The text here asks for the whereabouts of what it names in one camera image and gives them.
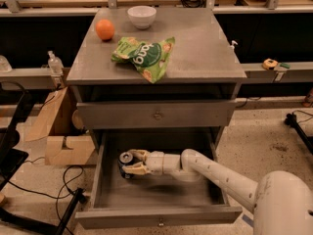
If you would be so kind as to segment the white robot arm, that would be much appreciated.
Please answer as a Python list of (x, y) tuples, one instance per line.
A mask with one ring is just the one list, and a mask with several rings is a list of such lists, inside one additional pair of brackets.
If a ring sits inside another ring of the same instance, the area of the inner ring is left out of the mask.
[(255, 182), (193, 149), (180, 155), (131, 149), (119, 162), (126, 174), (209, 179), (253, 214), (253, 235), (313, 235), (313, 193), (292, 173), (273, 171)]

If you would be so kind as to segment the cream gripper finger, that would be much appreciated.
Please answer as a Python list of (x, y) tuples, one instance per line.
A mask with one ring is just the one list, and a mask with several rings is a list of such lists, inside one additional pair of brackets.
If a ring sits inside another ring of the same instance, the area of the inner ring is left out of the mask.
[(142, 162), (144, 162), (150, 154), (149, 151), (142, 149), (130, 149), (129, 153), (131, 153), (135, 158)]
[(149, 174), (150, 171), (148, 168), (144, 165), (143, 162), (138, 162), (132, 165), (124, 165), (122, 169), (129, 174), (134, 174), (134, 175), (145, 175)]

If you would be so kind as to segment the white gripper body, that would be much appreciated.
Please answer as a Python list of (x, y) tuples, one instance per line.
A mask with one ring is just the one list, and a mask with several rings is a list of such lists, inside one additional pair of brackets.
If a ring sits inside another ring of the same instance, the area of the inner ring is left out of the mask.
[(181, 159), (179, 155), (154, 151), (148, 154), (145, 166), (152, 175), (172, 174), (180, 170)]

